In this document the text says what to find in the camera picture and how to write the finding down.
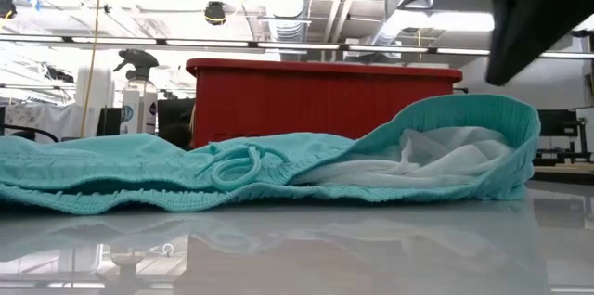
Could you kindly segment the turquoise shorts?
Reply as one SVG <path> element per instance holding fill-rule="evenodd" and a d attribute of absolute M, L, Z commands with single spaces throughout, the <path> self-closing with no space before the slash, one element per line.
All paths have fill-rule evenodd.
<path fill-rule="evenodd" d="M 291 133 L 186 151 L 146 134 L 52 144 L 3 136 L 0 209 L 95 215 L 129 204 L 201 212 L 257 199 L 521 199 L 540 130 L 531 105 L 469 94 L 417 101 L 356 140 Z"/>

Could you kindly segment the red plastic laundry basket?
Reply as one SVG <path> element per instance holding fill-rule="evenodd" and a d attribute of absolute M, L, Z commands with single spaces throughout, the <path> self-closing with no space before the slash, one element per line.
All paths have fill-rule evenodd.
<path fill-rule="evenodd" d="M 196 79 L 196 147 L 299 132 L 357 139 L 462 79 L 443 68 L 219 58 L 193 58 L 186 70 Z"/>

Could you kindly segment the black monitor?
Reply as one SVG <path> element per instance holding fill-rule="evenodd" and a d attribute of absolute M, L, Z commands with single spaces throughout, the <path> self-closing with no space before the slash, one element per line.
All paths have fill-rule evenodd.
<path fill-rule="evenodd" d="M 158 127 L 165 128 L 172 124 L 190 124 L 194 106 L 194 98 L 159 100 Z"/>
<path fill-rule="evenodd" d="M 578 119 L 572 109 L 540 109 L 541 136 L 578 137 Z"/>

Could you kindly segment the black bar with light strips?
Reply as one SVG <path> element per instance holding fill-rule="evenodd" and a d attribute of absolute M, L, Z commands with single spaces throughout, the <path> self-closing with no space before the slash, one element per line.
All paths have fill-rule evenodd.
<path fill-rule="evenodd" d="M 71 37 L 40 34 L 5 34 L 0 33 L 0 42 L 33 43 L 51 45 L 107 45 L 107 46 L 155 46 L 159 49 L 167 47 L 190 48 L 225 48 L 225 49 L 276 49 L 298 51 L 355 51 L 363 53 L 396 53 L 422 54 L 444 56 L 473 56 L 487 57 L 489 51 L 485 49 L 464 49 L 448 47 L 422 47 L 401 45 L 348 45 L 348 44 L 311 44 L 286 42 L 257 42 L 257 41 L 223 41 L 223 40 L 181 40 L 154 38 L 122 38 L 122 37 Z"/>

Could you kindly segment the clear spray bottle grey trigger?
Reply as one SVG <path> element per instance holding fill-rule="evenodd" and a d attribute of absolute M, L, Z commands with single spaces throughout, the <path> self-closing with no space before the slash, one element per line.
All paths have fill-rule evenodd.
<path fill-rule="evenodd" d="M 150 134 L 156 131 L 159 90 L 149 79 L 150 70 L 159 66 L 158 60 L 143 50 L 123 49 L 123 59 L 114 70 L 125 65 L 134 68 L 125 74 L 127 83 L 123 88 L 120 134 Z"/>

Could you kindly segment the white printed cloth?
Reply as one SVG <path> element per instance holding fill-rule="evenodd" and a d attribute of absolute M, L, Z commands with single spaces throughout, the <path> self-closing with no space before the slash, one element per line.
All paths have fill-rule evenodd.
<path fill-rule="evenodd" d="M 18 104 L 5 109 L 5 123 L 36 128 L 48 132 L 58 140 L 64 137 L 79 137 L 83 108 L 70 104 Z"/>

